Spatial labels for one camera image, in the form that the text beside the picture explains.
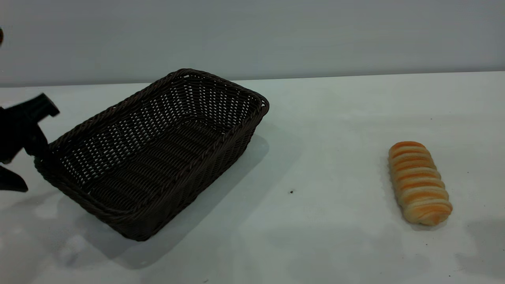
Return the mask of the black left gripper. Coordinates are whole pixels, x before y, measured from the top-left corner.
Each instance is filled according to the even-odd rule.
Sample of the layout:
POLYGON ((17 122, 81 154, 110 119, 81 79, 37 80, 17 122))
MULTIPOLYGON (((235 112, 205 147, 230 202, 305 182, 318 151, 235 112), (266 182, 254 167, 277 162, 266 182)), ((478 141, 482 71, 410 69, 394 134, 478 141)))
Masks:
MULTIPOLYGON (((56 105, 44 93, 20 104, 1 108, 0 161, 4 164, 11 163, 22 149, 33 157, 49 154, 49 144, 39 122, 59 113, 56 105)), ((0 190, 27 192, 28 186, 20 175, 0 166, 0 190)))

